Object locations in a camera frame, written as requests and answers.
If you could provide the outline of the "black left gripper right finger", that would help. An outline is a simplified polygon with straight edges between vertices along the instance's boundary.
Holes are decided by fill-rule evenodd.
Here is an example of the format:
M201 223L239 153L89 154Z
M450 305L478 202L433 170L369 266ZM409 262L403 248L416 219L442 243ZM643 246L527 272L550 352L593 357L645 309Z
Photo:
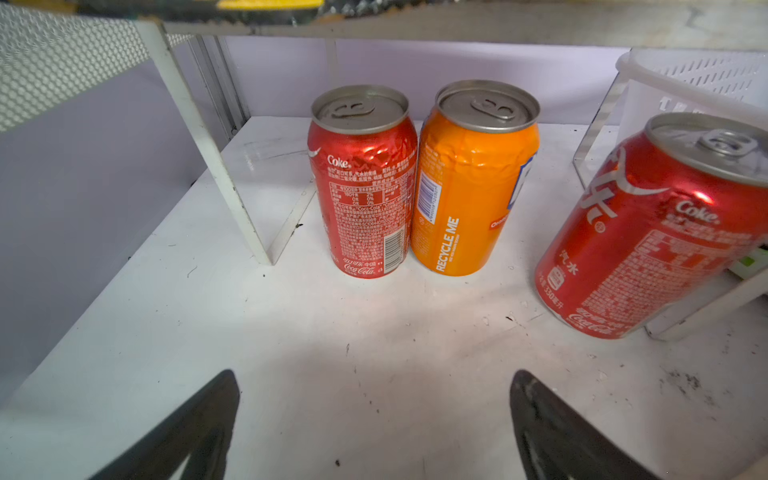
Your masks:
M655 479L527 370L513 376L509 406L528 479Z

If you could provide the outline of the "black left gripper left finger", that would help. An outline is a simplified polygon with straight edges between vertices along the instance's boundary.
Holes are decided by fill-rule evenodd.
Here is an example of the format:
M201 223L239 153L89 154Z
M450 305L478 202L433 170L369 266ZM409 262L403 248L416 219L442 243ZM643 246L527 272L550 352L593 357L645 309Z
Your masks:
M221 371L95 479L222 479L227 468L240 390Z

